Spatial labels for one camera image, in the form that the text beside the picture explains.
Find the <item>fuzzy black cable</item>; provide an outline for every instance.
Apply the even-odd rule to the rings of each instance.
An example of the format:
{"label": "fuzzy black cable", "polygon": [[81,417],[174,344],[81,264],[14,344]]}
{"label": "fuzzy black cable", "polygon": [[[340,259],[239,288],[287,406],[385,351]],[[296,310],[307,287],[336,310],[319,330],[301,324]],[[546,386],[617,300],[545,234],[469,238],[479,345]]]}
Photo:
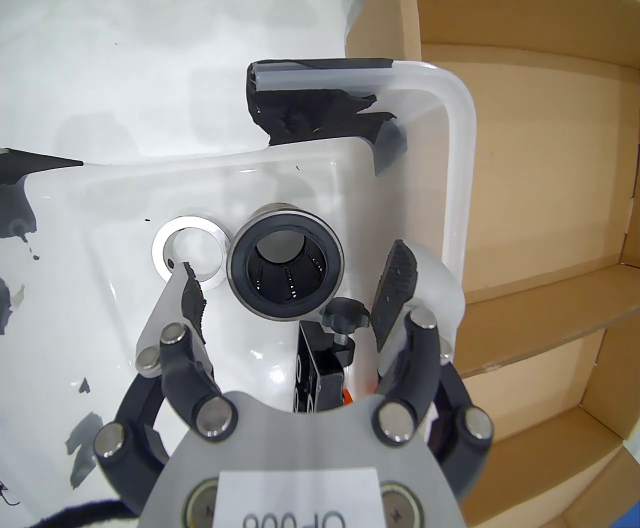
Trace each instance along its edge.
{"label": "fuzzy black cable", "polygon": [[65,508],[51,517],[42,519],[31,528],[81,528],[95,522],[136,517],[121,500],[102,500]]}

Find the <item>metal ring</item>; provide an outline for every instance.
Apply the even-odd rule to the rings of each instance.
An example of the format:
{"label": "metal ring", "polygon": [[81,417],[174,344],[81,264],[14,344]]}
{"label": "metal ring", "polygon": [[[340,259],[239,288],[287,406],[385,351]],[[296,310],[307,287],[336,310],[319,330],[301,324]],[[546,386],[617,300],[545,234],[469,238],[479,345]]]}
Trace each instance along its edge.
{"label": "metal ring", "polygon": [[[322,272],[322,278],[317,289],[300,299],[282,303],[265,297],[260,284],[256,284],[249,276],[249,264],[252,255],[260,255],[258,244],[266,236],[288,230],[304,234],[305,239],[322,253],[326,262],[318,268]],[[308,252],[306,254],[314,265],[319,265],[313,255]],[[343,274],[344,253],[336,233],[329,224],[295,205],[282,203],[267,204],[251,215],[234,236],[227,260],[227,278],[236,298],[254,314],[273,321],[299,320],[323,308],[340,287]],[[287,278],[290,279],[290,288],[294,289],[292,283],[295,282],[295,277]]]}
{"label": "metal ring", "polygon": [[215,222],[199,216],[179,216],[170,220],[157,232],[151,246],[151,258],[159,275],[164,280],[169,281],[172,271],[169,269],[166,259],[167,253],[170,251],[168,246],[171,246],[178,232],[189,227],[206,231],[215,238],[218,246],[220,246],[222,254],[220,268],[213,274],[196,275],[196,280],[200,283],[202,290],[210,290],[222,284],[227,278],[227,254],[231,246],[227,233]]}

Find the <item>white plastic bin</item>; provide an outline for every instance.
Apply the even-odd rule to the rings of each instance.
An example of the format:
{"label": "white plastic bin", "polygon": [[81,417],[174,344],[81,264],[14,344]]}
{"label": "white plastic bin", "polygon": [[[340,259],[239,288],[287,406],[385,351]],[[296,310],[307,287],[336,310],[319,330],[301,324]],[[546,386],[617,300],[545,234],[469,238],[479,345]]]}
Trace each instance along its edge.
{"label": "white plastic bin", "polygon": [[[406,152],[377,175],[371,146],[358,138],[31,174],[25,193],[37,220],[37,231],[28,235],[32,253],[18,237],[0,241],[1,276],[12,295],[25,286],[24,301],[0,337],[0,385],[10,387],[17,402],[4,404],[0,415],[3,451],[12,457],[4,468],[22,484],[22,500],[46,496],[40,508],[49,512],[68,504],[66,492],[54,493],[68,486],[72,471],[65,440],[89,413],[112,419],[136,374],[135,343],[165,285],[151,260],[152,241],[176,216],[203,214],[233,235],[270,202],[312,212],[344,248],[338,295],[369,307],[397,238],[430,247],[461,281],[476,137],[463,83],[434,66],[402,61],[389,68],[297,70],[263,81],[271,88],[375,93],[367,111],[395,114]],[[204,338],[221,389],[290,409],[297,323],[249,313],[226,282],[205,297]],[[377,381],[377,358],[370,330],[358,330],[356,342],[348,387],[360,397]],[[91,392],[80,398],[84,378]],[[157,425],[171,452],[184,425],[166,408]],[[83,499],[108,492],[98,470],[87,483],[79,488]]]}

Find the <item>cardboard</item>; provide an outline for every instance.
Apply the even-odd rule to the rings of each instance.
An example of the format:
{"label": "cardboard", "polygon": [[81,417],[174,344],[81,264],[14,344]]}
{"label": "cardboard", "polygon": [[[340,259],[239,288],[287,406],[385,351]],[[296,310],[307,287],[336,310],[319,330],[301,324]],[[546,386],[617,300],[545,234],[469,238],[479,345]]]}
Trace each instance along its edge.
{"label": "cardboard", "polygon": [[[621,440],[614,433],[580,408],[497,442],[476,487],[461,504],[465,520],[473,527],[512,508],[525,509],[527,501],[612,456],[620,446]],[[574,498],[569,497],[564,506]],[[560,512],[554,513],[536,522],[546,522]],[[517,526],[524,528],[524,522],[522,519]]]}
{"label": "cardboard", "polygon": [[638,146],[638,162],[636,174],[636,189],[632,200],[632,212],[629,219],[629,229],[622,250],[621,262],[640,268],[640,145]]}
{"label": "cardboard", "polygon": [[640,416],[640,317],[607,329],[582,408],[626,439]]}
{"label": "cardboard", "polygon": [[346,56],[422,60],[415,0],[366,0],[347,35]]}
{"label": "cardboard", "polygon": [[611,522],[608,510],[628,511],[640,497],[640,471],[621,449],[604,471],[564,512],[568,528],[601,528]]}
{"label": "cardboard", "polygon": [[419,0],[422,41],[527,49],[640,68],[635,0]]}
{"label": "cardboard", "polygon": [[[463,514],[606,527],[640,497],[640,3],[417,4],[423,60],[477,111],[454,364],[495,443]],[[367,0],[348,56],[419,59],[412,15]]]}
{"label": "cardboard", "polygon": [[638,71],[498,48],[425,45],[422,56],[460,77],[476,105],[467,302],[617,263],[636,176]]}
{"label": "cardboard", "polygon": [[467,305],[454,364],[463,377],[531,357],[640,308],[640,269],[620,264]]}
{"label": "cardboard", "polygon": [[614,451],[608,454],[605,458],[598,460],[586,470],[565,480],[555,488],[517,504],[479,526],[482,528],[536,528],[554,515],[563,519],[561,514],[565,509],[577,497],[580,497],[589,483],[598,477],[598,474],[608,465],[616,453]]}
{"label": "cardboard", "polygon": [[471,400],[493,420],[494,441],[579,405],[603,335],[604,330],[600,330],[527,360],[465,379]]}

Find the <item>white surface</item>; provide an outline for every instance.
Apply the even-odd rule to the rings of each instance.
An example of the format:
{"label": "white surface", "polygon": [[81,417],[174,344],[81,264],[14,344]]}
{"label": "white surface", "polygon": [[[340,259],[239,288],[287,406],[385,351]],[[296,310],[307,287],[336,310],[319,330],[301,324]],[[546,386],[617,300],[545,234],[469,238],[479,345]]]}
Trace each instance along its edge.
{"label": "white surface", "polygon": [[640,464],[640,421],[636,424],[629,439],[625,441],[625,447]]}
{"label": "white surface", "polygon": [[[374,109],[399,117],[409,149],[378,177],[358,139],[249,152],[267,138],[246,111],[246,66],[343,56],[348,5],[3,4],[0,145],[100,163],[192,156],[26,180],[38,231],[28,245],[0,240],[0,276],[12,294],[24,285],[24,301],[0,337],[0,479],[34,519],[113,496],[97,469],[71,489],[74,455],[64,442],[90,412],[109,421],[135,375],[134,345],[164,286],[151,243],[171,218],[204,213],[233,234],[266,203],[308,209],[344,246],[339,294],[369,306],[398,237],[429,246],[460,281],[475,113],[453,75],[420,63],[387,71]],[[247,154],[203,156],[230,152]],[[296,324],[243,310],[227,283],[205,295],[203,331],[220,387],[289,408]],[[358,397],[374,383],[376,356],[369,330],[356,339],[348,383]],[[89,394],[78,393],[84,377]],[[166,405],[157,423],[171,452],[184,426]],[[0,524],[12,528],[5,510]]]}
{"label": "white surface", "polygon": [[3,0],[0,145],[94,163],[258,150],[247,66],[344,57],[353,4]]}
{"label": "white surface", "polygon": [[[272,513],[282,523],[286,513],[293,514],[297,526],[341,528],[332,511],[342,515],[348,527],[386,528],[375,468],[331,471],[272,471],[220,473],[213,528],[247,526],[243,520],[254,514],[262,523]],[[283,526],[294,526],[291,520]]]}

